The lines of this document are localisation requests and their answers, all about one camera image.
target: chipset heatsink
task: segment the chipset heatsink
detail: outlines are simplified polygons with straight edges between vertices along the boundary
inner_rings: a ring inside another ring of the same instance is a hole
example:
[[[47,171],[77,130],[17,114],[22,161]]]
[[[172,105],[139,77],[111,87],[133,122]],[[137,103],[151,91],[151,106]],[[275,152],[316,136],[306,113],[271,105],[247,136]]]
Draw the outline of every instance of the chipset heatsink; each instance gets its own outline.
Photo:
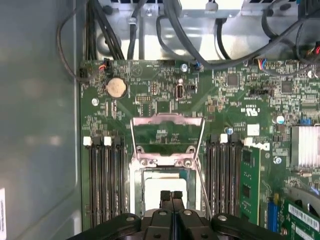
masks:
[[[291,128],[291,165],[300,168],[320,166],[320,126]]]

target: integrated circuit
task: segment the integrated circuit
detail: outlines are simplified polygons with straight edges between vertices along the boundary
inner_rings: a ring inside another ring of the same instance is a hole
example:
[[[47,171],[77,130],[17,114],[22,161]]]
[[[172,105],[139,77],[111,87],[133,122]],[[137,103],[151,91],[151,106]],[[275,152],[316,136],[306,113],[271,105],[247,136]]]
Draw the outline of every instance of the integrated circuit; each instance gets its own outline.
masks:
[[[283,94],[291,94],[293,91],[292,81],[283,81],[281,82],[281,92]]]
[[[228,74],[226,76],[226,84],[229,87],[238,87],[239,86],[238,74]]]

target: gray cable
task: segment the gray cable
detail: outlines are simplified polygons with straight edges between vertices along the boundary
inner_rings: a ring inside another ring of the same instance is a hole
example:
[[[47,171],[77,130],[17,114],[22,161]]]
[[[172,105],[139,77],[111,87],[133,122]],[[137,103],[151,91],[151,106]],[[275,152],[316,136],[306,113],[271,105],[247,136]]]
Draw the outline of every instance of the gray cable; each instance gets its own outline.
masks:
[[[135,6],[133,13],[131,15],[132,18],[137,18],[141,8],[146,4],[148,0],[140,0],[138,4]],[[127,53],[127,60],[134,59],[134,52],[135,52],[135,45],[136,45],[136,38],[137,38],[137,25],[131,24],[130,25],[130,43],[128,47]]]
[[[167,17],[164,16],[164,15],[161,15],[161,16],[158,16],[156,18],[156,22],[155,22],[155,29],[156,29],[156,36],[158,38],[158,41],[159,41],[159,44],[160,46],[162,47],[162,49],[164,51],[166,51],[168,54],[172,55],[172,57],[174,59],[179,59],[179,60],[182,60],[182,61],[185,61],[185,62],[189,62],[189,63],[192,63],[192,64],[195,64],[197,63],[197,61],[195,61],[194,59],[190,59],[189,57],[185,57],[185,56],[181,56],[179,54],[176,54],[174,51],[172,51],[165,43],[164,41],[162,40],[162,37],[161,37],[161,20],[162,19],[166,19]]]
[[[269,42],[267,45],[259,48],[258,50],[240,57],[235,60],[230,60],[230,61],[224,61],[223,63],[214,63],[211,64],[207,62],[200,54],[199,52],[195,49],[189,38],[187,37],[185,31],[183,30],[179,19],[174,11],[174,6],[172,5],[172,2],[169,0],[164,1],[164,11],[167,14],[169,21],[178,37],[182,45],[185,47],[185,49],[190,52],[190,54],[197,59],[205,68],[207,69],[214,69],[214,70],[222,70],[222,69],[227,69],[233,66],[236,66],[238,64],[243,63],[244,61],[251,60],[253,58],[256,58],[262,54],[265,54],[267,51],[272,49],[276,44],[278,44],[284,37],[286,37],[288,34],[290,34],[294,29],[299,27],[302,23],[304,23],[307,19],[311,18],[318,12],[320,12],[320,9],[317,11],[313,12],[312,14],[306,16],[305,18],[301,18],[294,22],[291,26],[289,26],[284,32],[282,32],[277,38],[275,38],[273,41]]]

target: capacitor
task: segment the capacitor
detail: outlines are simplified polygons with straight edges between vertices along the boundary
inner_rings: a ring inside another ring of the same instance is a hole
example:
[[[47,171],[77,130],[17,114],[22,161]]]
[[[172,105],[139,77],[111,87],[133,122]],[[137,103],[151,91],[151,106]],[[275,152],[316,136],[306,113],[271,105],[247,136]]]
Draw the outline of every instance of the capacitor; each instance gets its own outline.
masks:
[[[279,115],[279,116],[276,117],[275,121],[276,121],[277,124],[284,124],[285,123],[285,118],[284,118],[284,116]]]
[[[232,135],[234,133],[234,129],[232,127],[226,127],[224,132],[228,135]]]

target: microchip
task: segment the microchip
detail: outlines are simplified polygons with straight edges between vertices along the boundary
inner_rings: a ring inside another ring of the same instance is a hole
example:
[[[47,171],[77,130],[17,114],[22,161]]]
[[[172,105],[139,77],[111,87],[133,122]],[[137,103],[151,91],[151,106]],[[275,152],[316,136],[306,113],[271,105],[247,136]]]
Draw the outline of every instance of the microchip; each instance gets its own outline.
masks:
[[[293,90],[292,81],[283,81],[281,83],[281,92],[283,94],[291,94]]]
[[[229,87],[238,87],[238,85],[239,85],[238,75],[237,74],[229,74],[226,77],[226,84]]]
[[[250,198],[250,187],[246,185],[242,185],[242,194],[247,197],[248,199]]]
[[[249,221],[249,217],[245,214],[245,213],[241,213],[241,219],[248,222]]]
[[[213,105],[209,105],[208,106],[208,112],[209,113],[213,113],[213,112],[215,112],[216,111],[216,106],[213,106]]]
[[[243,150],[242,151],[242,161],[247,164],[251,164],[251,152],[249,152],[247,150]]]

